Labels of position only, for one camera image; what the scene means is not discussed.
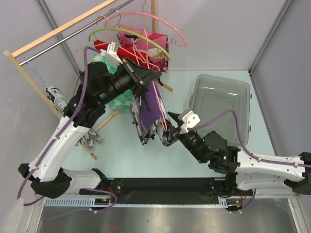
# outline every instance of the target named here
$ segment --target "metal rod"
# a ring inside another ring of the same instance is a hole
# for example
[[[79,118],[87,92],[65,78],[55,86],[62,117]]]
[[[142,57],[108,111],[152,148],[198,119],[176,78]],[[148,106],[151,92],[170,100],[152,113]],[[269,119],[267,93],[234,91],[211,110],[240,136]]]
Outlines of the metal rod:
[[[277,29],[279,28],[281,22],[283,21],[283,18],[285,17],[286,13],[288,12],[293,1],[294,0],[286,0],[286,2],[283,4],[281,11],[279,12],[278,16],[276,17],[276,20],[274,21],[274,24],[268,33],[268,36],[266,37],[263,45],[261,46],[261,48],[259,50],[259,53],[257,54],[252,66],[249,69],[250,74],[254,73],[254,70],[256,69],[258,62],[260,61],[261,57],[263,56],[264,52],[266,51],[268,45],[270,44],[272,38],[274,37]]]
[[[106,17],[110,16],[111,14],[115,13],[116,10],[119,10],[119,9],[125,7],[127,4],[129,4],[129,3],[133,2],[133,1],[134,1],[134,0],[128,0],[128,1],[126,1],[125,3],[121,4],[120,6],[118,6],[118,7],[114,8],[114,9],[112,9],[111,11],[109,11],[107,14],[105,14],[105,16],[106,16]],[[83,28],[80,28],[79,30],[73,32],[72,34],[66,36],[64,39],[58,41],[57,43],[55,43],[55,44],[53,44],[53,45],[47,47],[46,49],[40,51],[39,53],[35,54],[34,56],[28,58],[27,60],[28,60],[28,61],[31,61],[31,60],[33,60],[33,59],[35,59],[35,58],[37,58],[37,57],[39,57],[39,56],[45,54],[47,51],[50,51],[51,49],[53,49],[53,48],[55,48],[56,46],[58,46],[58,45],[64,43],[65,41],[69,40],[70,38],[74,37],[75,35],[79,34],[80,32],[83,32],[85,29],[88,29],[89,27],[93,26],[94,24],[98,23],[99,21],[101,21],[101,20],[103,20],[103,19],[104,19],[104,17],[98,18],[97,20],[95,20],[95,21],[93,21],[93,22],[87,24],[87,25],[84,26]],[[19,63],[19,65],[20,65],[20,66],[23,66],[23,65],[25,65],[26,63],[27,63],[26,61],[23,61],[23,62]]]
[[[44,18],[46,19],[47,23],[49,24],[50,28],[52,30],[55,30],[56,28],[58,28],[58,25],[48,7],[48,5],[46,4],[45,0],[35,0],[44,16]],[[58,41],[61,41],[64,39],[63,35],[60,33],[56,36]],[[73,55],[67,45],[66,42],[61,44],[61,47],[66,55],[66,57],[68,58],[69,62],[71,63],[72,68],[74,69],[74,71],[79,75],[80,74],[80,70],[78,67],[78,64],[76,63],[75,59],[73,58]]]

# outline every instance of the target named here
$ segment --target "metal floor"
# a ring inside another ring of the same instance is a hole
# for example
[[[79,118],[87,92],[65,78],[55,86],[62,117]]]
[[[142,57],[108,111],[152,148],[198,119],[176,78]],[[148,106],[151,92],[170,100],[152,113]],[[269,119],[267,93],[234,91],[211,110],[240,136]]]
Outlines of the metal floor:
[[[94,214],[45,207],[37,233],[296,233],[287,199],[255,200],[242,214],[207,208],[112,208]]]

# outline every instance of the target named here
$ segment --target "white wall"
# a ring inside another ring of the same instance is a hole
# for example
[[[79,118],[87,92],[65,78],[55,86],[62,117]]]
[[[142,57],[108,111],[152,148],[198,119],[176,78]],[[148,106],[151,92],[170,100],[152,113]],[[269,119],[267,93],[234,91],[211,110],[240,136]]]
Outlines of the white wall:
[[[50,30],[49,26],[34,0],[1,1],[0,9],[1,225],[17,198],[17,191],[23,180],[17,171],[18,166],[29,163],[42,150],[58,124],[58,118],[2,54],[5,50],[13,52],[46,34]],[[57,86],[65,95],[72,96],[77,78],[60,48],[41,56],[33,65],[50,85]],[[44,85],[35,73],[27,66],[25,68],[44,91]],[[25,202],[32,200],[33,191],[29,185],[22,196]],[[25,207],[25,215],[28,211],[29,207]]]
[[[293,1],[254,72],[278,155],[311,152],[311,1]],[[311,217],[311,197],[303,200]]]
[[[285,0],[159,0],[159,16],[188,40],[171,69],[249,69]],[[168,26],[160,32],[178,38]]]
[[[46,2],[60,25],[102,0]],[[101,13],[106,13],[123,2],[125,0],[119,0]],[[144,0],[135,0],[120,12],[141,11],[143,2]],[[170,69],[249,69],[284,2],[285,0],[195,0],[189,4],[185,0],[158,0],[159,16],[178,28],[189,44],[186,48],[170,46],[173,57]],[[147,0],[144,11],[150,12],[150,0]],[[150,22],[148,17],[143,16],[122,16],[121,20],[122,25],[148,30],[151,30]],[[72,52],[76,53],[76,48],[85,46],[88,34],[103,25],[104,23],[99,23],[71,39],[68,45]],[[159,32],[167,34],[169,38],[175,37],[181,43],[178,34],[161,22]],[[102,35],[108,40],[108,31]],[[77,62],[82,67],[82,59],[78,57]]]

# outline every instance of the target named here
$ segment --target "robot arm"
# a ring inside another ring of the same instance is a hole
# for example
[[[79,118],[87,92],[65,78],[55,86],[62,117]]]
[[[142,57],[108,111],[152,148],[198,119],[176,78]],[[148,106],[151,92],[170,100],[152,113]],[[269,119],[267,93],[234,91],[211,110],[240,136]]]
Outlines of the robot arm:
[[[26,178],[31,171],[32,189],[45,197],[57,198],[67,191],[79,191],[81,188],[95,188],[101,181],[103,174],[98,170],[69,171],[61,166],[76,142],[91,128],[97,119],[105,113],[105,105],[126,90],[135,91],[143,88],[148,83],[158,79],[161,72],[139,67],[128,59],[122,60],[117,72],[108,73],[107,67],[102,62],[88,64],[88,81],[86,96],[81,109],[72,122],[60,134],[63,126],[73,115],[82,93],[82,85],[77,94],[71,98],[64,109],[56,131],[46,144],[42,152],[29,164],[21,164],[19,172]],[[83,83],[84,73],[80,75]],[[48,149],[43,159],[43,151],[56,140]]]
[[[201,138],[196,131],[189,131],[200,119],[192,111],[182,114],[168,112],[177,123],[172,127],[172,138],[177,138],[195,157],[199,163],[209,162],[208,167],[218,173],[234,177],[234,184],[240,190],[249,190],[260,187],[255,177],[245,180],[244,174],[266,175],[263,186],[275,182],[277,178],[283,186],[292,188],[298,194],[311,195],[311,153],[304,152],[295,157],[281,157],[271,155],[252,154],[238,147],[227,145],[227,140],[212,131]]]
[[[24,178],[29,176],[32,189],[45,197],[57,198],[65,192],[96,188],[105,179],[100,171],[96,169],[69,171],[62,169],[61,165],[76,142],[105,113],[107,103],[128,89],[133,93],[139,91],[160,76],[161,72],[139,67],[128,59],[122,60],[121,66],[114,75],[108,73],[106,65],[102,62],[88,64],[86,96],[76,117],[59,135],[60,130],[75,112],[81,97],[82,85],[69,101],[64,110],[64,117],[40,155],[31,163],[21,164],[18,168]],[[239,148],[228,146],[227,141],[215,132],[210,132],[201,138],[196,131],[189,131],[188,128],[192,128],[200,121],[193,112],[185,112],[181,115],[168,114],[178,123],[178,127],[171,125],[168,129],[172,142],[179,140],[199,163],[209,162],[210,169],[226,175],[233,174],[235,188],[238,187],[240,190],[256,188],[256,186],[249,186],[249,183],[245,185],[243,180],[239,181],[236,177],[237,174],[257,172],[282,177],[284,184],[291,187],[294,192],[311,194],[311,168],[303,167],[305,164],[311,165],[311,153],[291,158],[257,155],[258,159],[255,160]],[[52,140],[56,141],[36,167],[43,151]],[[261,159],[268,159],[274,163],[266,163]],[[291,162],[291,164],[285,165],[281,162]]]

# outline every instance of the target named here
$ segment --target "green plastic bag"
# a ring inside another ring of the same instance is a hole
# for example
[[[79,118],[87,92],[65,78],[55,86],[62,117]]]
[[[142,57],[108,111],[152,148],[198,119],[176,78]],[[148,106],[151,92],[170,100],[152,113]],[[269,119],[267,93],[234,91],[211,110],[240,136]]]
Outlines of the green plastic bag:
[[[117,69],[106,61],[106,57],[96,54],[92,57],[92,62],[104,62],[108,68],[110,74],[117,72]],[[127,90],[122,95],[119,95],[114,100],[108,103],[108,106],[114,110],[130,109],[130,103],[132,101],[132,91]]]

